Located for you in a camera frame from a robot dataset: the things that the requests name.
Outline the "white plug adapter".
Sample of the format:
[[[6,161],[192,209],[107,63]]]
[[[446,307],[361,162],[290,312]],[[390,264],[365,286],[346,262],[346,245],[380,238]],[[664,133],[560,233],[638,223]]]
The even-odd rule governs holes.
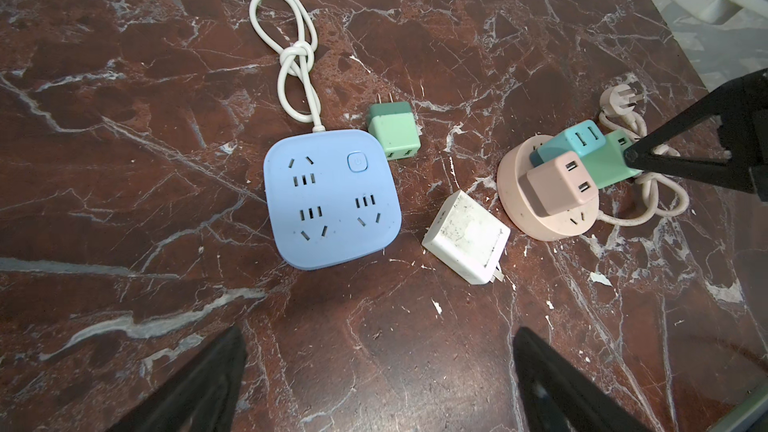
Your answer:
[[[423,247],[471,285],[504,281],[500,259],[511,230],[459,190],[441,206]]]

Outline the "pink plug adapter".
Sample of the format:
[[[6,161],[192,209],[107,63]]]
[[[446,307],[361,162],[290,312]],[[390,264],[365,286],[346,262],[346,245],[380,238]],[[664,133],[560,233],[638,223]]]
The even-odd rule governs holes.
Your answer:
[[[530,159],[533,168],[521,177],[520,185],[536,215],[553,216],[598,197],[598,187],[575,152],[566,151],[545,161],[534,150]]]

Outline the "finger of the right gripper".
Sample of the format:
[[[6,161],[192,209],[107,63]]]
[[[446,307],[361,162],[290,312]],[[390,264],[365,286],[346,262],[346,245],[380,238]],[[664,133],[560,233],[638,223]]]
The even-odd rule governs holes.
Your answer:
[[[767,193],[767,71],[732,79],[623,152],[627,166]]]

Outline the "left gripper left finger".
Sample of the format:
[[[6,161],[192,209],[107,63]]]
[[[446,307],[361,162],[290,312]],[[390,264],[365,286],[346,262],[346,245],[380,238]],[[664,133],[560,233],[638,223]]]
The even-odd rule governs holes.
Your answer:
[[[242,332],[232,326],[110,429],[229,431],[246,361]]]

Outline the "teal plug adapter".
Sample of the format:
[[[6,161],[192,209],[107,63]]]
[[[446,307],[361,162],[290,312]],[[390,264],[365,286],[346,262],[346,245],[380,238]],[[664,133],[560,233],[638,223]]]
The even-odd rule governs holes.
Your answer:
[[[566,152],[575,152],[583,158],[605,144],[606,138],[597,125],[592,120],[585,120],[535,148],[530,154],[530,160],[534,167],[538,167]]]

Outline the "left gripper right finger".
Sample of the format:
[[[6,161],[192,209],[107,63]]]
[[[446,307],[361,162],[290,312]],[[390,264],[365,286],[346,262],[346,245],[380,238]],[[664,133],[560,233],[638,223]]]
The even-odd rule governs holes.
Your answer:
[[[518,329],[512,352],[531,431],[648,429],[531,329]]]

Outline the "pink round power strip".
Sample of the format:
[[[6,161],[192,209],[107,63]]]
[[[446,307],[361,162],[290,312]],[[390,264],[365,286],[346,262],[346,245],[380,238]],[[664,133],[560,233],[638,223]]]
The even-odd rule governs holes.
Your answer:
[[[507,216],[523,233],[540,241],[555,241],[588,231],[596,222],[599,195],[589,203],[553,216],[536,215],[521,190],[520,179],[533,164],[530,154],[544,144],[550,135],[535,135],[507,152],[497,169],[497,188]]]

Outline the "green plug adapter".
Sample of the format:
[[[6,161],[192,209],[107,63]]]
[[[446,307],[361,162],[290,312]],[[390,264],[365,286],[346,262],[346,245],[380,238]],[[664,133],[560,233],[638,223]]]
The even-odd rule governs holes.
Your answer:
[[[626,165],[624,151],[633,140],[623,130],[614,130],[605,136],[606,143],[582,158],[582,163],[599,189],[633,178],[641,170]]]
[[[382,146],[388,160],[416,155],[421,148],[416,118],[409,102],[378,102],[368,109],[367,131]]]

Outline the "blue square power strip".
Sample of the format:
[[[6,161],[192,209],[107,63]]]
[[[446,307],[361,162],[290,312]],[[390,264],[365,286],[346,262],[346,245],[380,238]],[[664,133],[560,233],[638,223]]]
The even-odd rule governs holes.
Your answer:
[[[391,244],[402,225],[394,179],[378,140],[362,130],[285,138],[264,160],[269,219],[292,267],[317,270]]]

